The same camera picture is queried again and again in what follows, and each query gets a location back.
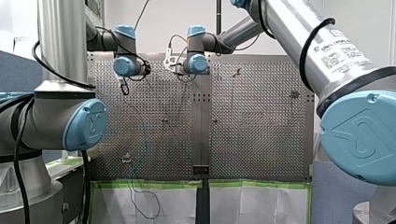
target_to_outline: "metal stand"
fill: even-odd
[[[21,174],[29,197],[31,224],[62,224],[63,186],[51,183],[41,157],[20,161]],[[0,164],[0,222],[24,223],[20,187],[12,162]]]

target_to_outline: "pegboard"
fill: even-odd
[[[305,181],[314,96],[287,56],[212,60],[210,178]]]
[[[211,75],[191,84],[163,69],[164,54],[142,57],[153,72],[129,81],[123,96],[112,54],[89,54],[90,78],[108,110],[95,179],[130,177],[142,161],[136,176],[145,179],[193,179],[192,166],[201,164],[209,178],[307,180],[314,97],[289,57],[212,55]],[[134,162],[121,162],[127,153]]]
[[[142,55],[152,73],[143,81],[128,80],[124,96],[112,70],[112,54],[88,58],[97,97],[107,107],[106,136],[92,163],[94,179],[191,179],[191,84],[163,69],[163,56]],[[127,153],[130,162],[122,162]]]

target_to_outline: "label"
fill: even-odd
[[[363,53],[341,32],[332,30],[336,36],[310,48],[310,54],[320,59],[318,66],[335,77],[343,77],[346,70],[353,66],[370,63]]]

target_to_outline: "black cable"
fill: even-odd
[[[84,215],[82,223],[87,224],[90,216],[91,206],[91,177],[90,177],[90,163],[88,161],[87,151],[81,151],[82,160],[84,161],[84,185],[85,185],[85,202],[84,202]]]
[[[181,36],[181,35],[172,35],[171,39],[169,40],[169,47],[172,47],[172,41],[173,41],[173,39],[174,39],[175,37],[178,37],[178,38],[182,39],[184,42],[187,43],[187,39],[184,38],[183,36]]]
[[[127,184],[128,184],[128,189],[129,189],[129,191],[130,191],[130,199],[131,199],[131,202],[132,202],[132,204],[134,205],[134,208],[145,218],[145,219],[151,219],[151,220],[154,220],[154,219],[156,219],[159,215],[160,215],[160,213],[161,213],[161,202],[160,202],[160,199],[158,198],[158,196],[155,194],[155,193],[153,193],[153,192],[151,192],[151,191],[147,191],[147,190],[141,190],[141,191],[137,191],[135,188],[134,188],[134,177],[136,176],[136,178],[138,178],[137,177],[137,175],[136,175],[136,173],[137,173],[137,168],[135,167],[135,165],[137,164],[137,163],[140,163],[142,160],[144,160],[145,158],[146,158],[146,153],[148,153],[149,152],[149,134],[147,133],[147,127],[146,127],[146,125],[145,125],[145,122],[144,122],[144,119],[143,119],[143,116],[142,116],[142,114],[140,113],[140,111],[135,107],[135,106],[133,106],[133,105],[131,105],[131,104],[129,104],[128,102],[126,102],[125,101],[125,98],[123,98],[122,99],[123,100],[123,102],[125,103],[125,104],[127,104],[129,107],[131,107],[135,112],[136,112],[136,114],[137,114],[137,116],[139,117],[139,119],[142,121],[142,124],[143,124],[143,129],[145,130],[145,153],[143,154],[143,157],[141,158],[141,160],[140,161],[138,161],[138,162],[134,162],[134,166],[133,166],[133,168],[132,168],[132,175],[131,175],[131,182],[132,182],[132,188],[131,188],[131,186],[130,186],[130,183],[129,183],[129,181],[128,181],[128,175],[125,177],[125,180],[126,180],[126,182],[127,182]],[[157,201],[157,203],[158,203],[158,211],[157,211],[157,214],[154,216],[154,217],[149,217],[149,216],[147,216],[146,214],[144,214],[140,209],[139,209],[139,207],[137,206],[137,204],[136,204],[136,202],[134,201],[134,199],[132,198],[132,189],[134,190],[134,192],[135,193],[148,193],[148,194],[151,194],[151,195],[153,195],[154,196],[154,198],[156,199],[156,201]]]
[[[276,39],[273,34],[271,34],[268,30],[268,27],[265,25],[264,18],[262,17],[262,0],[259,0],[259,13],[260,13],[260,25],[262,26],[262,29],[264,32],[271,38]]]
[[[143,6],[142,12],[140,13],[139,18],[137,19],[136,25],[134,26],[134,29],[135,29],[135,30],[137,30],[137,25],[139,24],[140,19],[141,19],[142,16],[143,16],[143,13],[145,13],[145,10],[146,10],[146,7],[148,6],[148,4],[149,4],[149,0],[147,0],[147,1],[146,1],[146,4]]]
[[[60,79],[62,79],[62,80],[64,80],[64,81],[66,81],[66,82],[69,83],[69,84],[72,84],[72,85],[74,85],[74,86],[81,87],[81,88],[84,88],[84,89],[89,89],[89,90],[95,89],[95,86],[93,86],[93,85],[91,85],[91,84],[86,84],[86,83],[77,82],[77,81],[75,81],[75,80],[73,80],[73,79],[71,79],[71,78],[62,76],[61,74],[59,74],[58,72],[56,72],[55,69],[52,68],[49,64],[44,63],[44,62],[37,56],[37,54],[35,53],[35,51],[37,50],[38,46],[40,46],[40,41],[37,41],[37,42],[35,43],[35,45],[33,46],[33,48],[32,48],[32,55],[33,55],[33,57],[35,58],[35,60],[36,60],[41,66],[43,66],[45,69],[47,69],[49,72],[51,72],[51,73],[52,73],[53,75],[55,75],[56,77],[58,77],[58,78],[60,78]]]
[[[131,186],[130,186],[130,183],[129,183],[129,181],[128,181],[128,179],[126,179],[126,182],[127,182],[127,184],[128,184],[128,189],[129,189],[129,191],[130,191],[130,199],[131,199],[131,202],[132,202],[132,204],[134,205],[134,208],[137,210],[137,212],[139,212],[145,219],[149,219],[149,220],[154,220],[154,219],[156,219],[157,217],[159,217],[160,216],[160,213],[161,213],[161,203],[160,203],[160,199],[158,198],[158,196],[157,196],[157,194],[155,194],[155,193],[153,193],[153,192],[151,192],[151,191],[148,191],[148,190],[140,190],[140,191],[137,191],[135,188],[134,188],[134,177],[132,176],[132,178],[131,178],[131,185],[132,185],[132,188],[131,188]],[[132,198],[132,189],[134,190],[134,193],[142,193],[142,194],[144,194],[144,193],[147,193],[147,194],[151,194],[152,196],[154,196],[154,198],[155,198],[155,200],[157,201],[157,204],[158,204],[158,210],[157,210],[157,214],[154,216],[154,217],[149,217],[149,216],[147,216],[146,214],[144,214],[140,209],[139,209],[139,207],[137,206],[137,204],[136,204],[136,202],[134,201],[134,199]]]
[[[221,44],[222,46],[224,46],[226,49],[230,49],[230,50],[245,50],[245,49],[248,49],[248,48],[252,47],[252,46],[257,42],[257,40],[259,39],[259,37],[260,37],[260,35],[257,35],[257,36],[256,36],[256,39],[254,39],[254,41],[251,42],[251,44],[249,44],[248,46],[246,46],[246,47],[244,47],[244,48],[241,48],[241,49],[232,48],[232,47],[226,45],[226,44],[222,41],[222,39],[221,39],[220,36],[219,36],[219,37],[216,37],[216,38],[218,39],[218,41],[220,42],[220,44]]]
[[[312,41],[314,41],[314,39],[317,36],[317,34],[319,33],[320,29],[322,29],[323,27],[325,27],[329,24],[335,25],[335,19],[334,18],[326,19],[323,22],[321,22],[317,27],[315,27],[315,29],[312,30],[311,34],[306,39],[304,47],[301,51],[300,65],[299,65],[300,77],[301,77],[301,80],[303,81],[304,85],[306,86],[306,88],[309,89],[310,91],[313,91],[313,90],[312,90],[311,85],[309,85],[308,79],[306,78],[306,73],[305,73],[306,56],[308,55],[309,47],[311,47]]]
[[[34,102],[35,102],[35,100],[32,98],[29,103],[27,103],[27,102],[22,103],[22,104],[28,104],[28,105],[22,114],[21,125],[20,125],[20,129],[18,131],[18,137],[15,142],[15,150],[14,150],[15,176],[17,177],[18,184],[20,185],[21,196],[22,196],[22,201],[23,201],[23,213],[24,213],[24,220],[25,220],[24,223],[25,224],[30,224],[30,208],[29,208],[29,198],[27,196],[26,187],[23,183],[23,178],[21,175],[19,156],[20,156],[21,141],[22,141],[24,128],[26,125],[27,115],[29,113],[30,108],[32,108],[32,105]]]
[[[17,96],[15,98],[7,100],[6,102],[2,103],[0,106],[0,114],[14,105],[17,105],[19,103],[26,102],[27,100],[32,99],[32,97],[33,97],[33,94],[28,93],[28,94],[24,94],[24,95]]]
[[[145,66],[145,68],[148,68],[148,64],[147,64],[147,60],[144,60],[142,57],[140,57],[139,55],[137,55],[136,53],[131,52],[130,50],[128,50],[127,48],[125,48],[121,42],[119,41],[119,39],[116,37],[116,35],[114,35],[114,32],[112,30],[109,30],[105,27],[101,27],[101,26],[95,26],[98,29],[107,31],[108,33],[111,34],[111,38],[114,40],[114,42],[116,42],[117,46],[120,47],[121,49],[125,50],[127,53],[129,53],[132,56],[135,56],[136,58],[138,58],[139,60],[141,60],[143,62],[143,66]]]

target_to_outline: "wire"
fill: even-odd
[[[312,30],[311,34],[309,35],[309,37],[306,39],[304,47],[301,51],[301,55],[300,55],[300,77],[302,82],[305,84],[306,88],[309,89],[310,91],[312,90],[311,85],[308,82],[308,79],[306,78],[306,73],[305,73],[305,62],[306,62],[306,56],[308,55],[308,51],[309,51],[309,47],[311,47],[312,41],[314,41],[315,37],[317,36],[317,34],[319,33],[319,31],[327,26],[327,25],[334,25],[335,24],[335,19],[334,18],[329,18],[324,20],[323,22],[321,22],[317,27],[315,27],[314,30]]]
[[[264,32],[271,38],[276,39],[273,34],[271,34],[268,30],[268,27],[265,25],[264,18],[262,17],[262,0],[259,0],[259,13],[260,13],[260,25]]]
[[[28,104],[26,107],[25,111],[22,114],[21,118],[21,125],[18,131],[18,136],[16,139],[16,144],[15,144],[15,150],[14,150],[14,169],[15,169],[15,175],[18,180],[18,184],[20,185],[21,189],[21,196],[22,196],[22,201],[23,201],[23,213],[24,213],[24,223],[25,224],[30,224],[30,208],[29,208],[29,198],[27,196],[26,192],[26,187],[23,183],[23,178],[21,175],[21,167],[20,167],[20,147],[21,147],[21,142],[22,142],[22,136],[24,132],[24,128],[26,125],[26,120],[27,120],[27,115],[29,113],[30,108],[32,108],[33,103],[35,100],[32,98],[29,103],[23,103],[23,104]]]
[[[178,38],[182,39],[184,42],[187,43],[187,39],[184,38],[183,36],[181,36],[181,35],[172,35],[171,39],[169,40],[169,44],[170,44],[170,45],[172,45],[172,41],[173,41],[173,39],[174,39],[175,37],[178,37]]]
[[[54,69],[53,67],[51,67],[51,66],[50,66],[49,64],[47,64],[47,63],[44,63],[44,61],[41,60],[41,59],[37,56],[37,54],[36,54],[35,52],[36,52],[38,46],[40,46],[40,41],[37,41],[37,42],[35,43],[35,45],[33,46],[33,48],[32,48],[32,55],[33,55],[33,57],[35,58],[35,60],[36,60],[41,66],[43,66],[45,69],[47,69],[47,70],[48,70],[49,72],[51,72],[53,75],[55,75],[56,77],[58,77],[58,78],[60,78],[60,79],[62,79],[62,80],[64,80],[64,81],[66,81],[66,82],[69,83],[69,84],[72,84],[72,85],[77,86],[77,87],[81,87],[81,88],[83,88],[83,89],[93,90],[93,89],[96,88],[95,86],[93,86],[93,85],[91,85],[91,84],[86,84],[86,83],[77,82],[77,81],[75,81],[75,80],[73,80],[73,79],[71,79],[71,78],[62,76],[61,74],[59,74],[58,72],[56,72],[55,69]]]
[[[84,202],[84,215],[82,217],[82,223],[88,223],[88,217],[90,216],[91,206],[91,177],[90,177],[90,164],[88,161],[87,151],[81,151],[82,159],[84,161],[84,185],[85,185],[85,202]]]
[[[128,181],[128,175],[125,176],[125,180],[127,181],[128,188],[129,188],[129,191],[130,191],[130,193],[131,193],[130,199],[131,199],[132,204],[134,205],[134,208],[137,210],[138,213],[140,213],[145,219],[154,220],[154,219],[156,219],[156,218],[160,215],[160,213],[161,213],[161,202],[160,202],[160,199],[158,198],[158,196],[157,196],[155,193],[153,193],[153,192],[151,192],[151,191],[148,191],[148,190],[140,190],[140,191],[137,191],[137,190],[134,188],[134,176],[136,176],[136,173],[137,173],[137,171],[138,171],[138,168],[140,168],[140,166],[142,165],[142,162],[145,160],[147,154],[150,152],[148,129],[147,129],[146,125],[145,125],[145,122],[144,122],[144,120],[143,120],[143,116],[142,116],[142,114],[140,113],[140,111],[139,111],[135,106],[133,106],[133,105],[129,104],[128,102],[126,102],[126,101],[125,101],[125,98],[123,98],[122,100],[123,100],[123,102],[124,102],[125,104],[127,104],[129,107],[131,107],[131,108],[136,112],[137,116],[138,116],[139,119],[142,121],[143,129],[145,130],[144,133],[145,133],[145,148],[146,148],[146,149],[145,149],[144,153],[143,153],[141,156],[138,157],[138,160],[136,160],[136,161],[134,162],[134,166],[133,166],[133,168],[132,168],[132,175],[131,175],[132,187],[131,187],[131,185],[130,185],[130,183],[129,183],[129,181]],[[140,210],[139,206],[137,206],[136,202],[135,202],[134,199],[133,199],[132,190],[133,190],[135,193],[143,193],[143,194],[144,194],[144,193],[147,193],[147,194],[151,194],[151,195],[154,196],[154,198],[156,199],[156,201],[157,201],[157,203],[158,203],[158,211],[157,211],[157,214],[156,214],[154,217],[150,217],[150,216],[146,215],[145,213],[143,213],[142,210]]]
[[[132,178],[131,179],[131,185],[132,185],[132,188],[131,188],[131,185],[130,185],[130,183],[129,183],[129,181],[128,180],[126,180],[126,182],[127,182],[127,184],[128,184],[128,188],[129,188],[129,191],[130,191],[130,199],[131,199],[131,202],[132,202],[132,204],[134,205],[134,208],[136,208],[136,210],[145,218],[145,219],[149,219],[149,220],[154,220],[154,219],[156,219],[157,217],[159,217],[160,216],[160,213],[161,213],[161,203],[160,203],[160,199],[158,198],[158,196],[157,196],[157,194],[155,194],[155,193],[153,193],[153,192],[151,192],[151,191],[148,191],[148,190],[136,190],[135,188],[134,188],[134,179]],[[155,200],[157,201],[157,204],[158,204],[158,210],[157,210],[157,213],[155,214],[155,216],[154,217],[149,217],[149,216],[147,216],[146,214],[144,214],[140,209],[139,209],[139,207],[137,206],[137,204],[136,204],[136,202],[134,201],[134,199],[133,199],[133,194],[132,194],[132,190],[134,190],[134,193],[142,193],[142,194],[144,194],[144,193],[147,193],[147,194],[151,194],[154,198],[155,198]]]
[[[149,0],[146,1],[146,4],[143,6],[143,9],[142,9],[142,12],[140,13],[140,16],[139,16],[139,18],[138,18],[137,21],[136,21],[136,25],[134,26],[134,29],[135,29],[135,30],[137,30],[137,25],[139,24],[140,19],[141,19],[142,16],[143,16],[143,13],[145,13],[145,10],[146,10],[146,7],[148,6],[148,4],[149,4]]]
[[[14,105],[32,99],[33,96],[34,95],[32,93],[27,93],[5,101],[4,103],[0,104],[0,114]]]
[[[222,46],[224,46],[226,49],[230,49],[230,50],[245,50],[245,49],[248,49],[248,48],[252,47],[252,46],[257,42],[257,40],[259,39],[259,37],[260,37],[260,35],[257,35],[257,36],[256,36],[256,39],[254,39],[254,41],[251,42],[251,44],[249,44],[247,47],[244,47],[244,48],[241,48],[241,49],[232,48],[232,47],[226,45],[226,44],[222,41],[221,37],[217,37],[217,39],[218,39],[218,41],[220,42],[220,44],[221,44]]]
[[[176,68],[175,68],[175,70],[176,70],[177,79],[178,79],[179,81],[184,82],[184,83],[192,83],[192,82],[197,78],[197,75],[196,75],[196,74],[194,74],[194,76],[192,77],[192,79],[184,80],[182,77],[190,77],[190,75],[180,74],[180,73],[177,72],[177,67],[182,65],[182,64],[179,64],[178,62],[180,61],[180,58],[181,58],[181,56],[183,55],[183,53],[186,51],[186,49],[187,49],[187,47],[184,48],[184,49],[181,51],[181,53],[178,55],[177,60],[176,60],[176,65],[175,65]]]

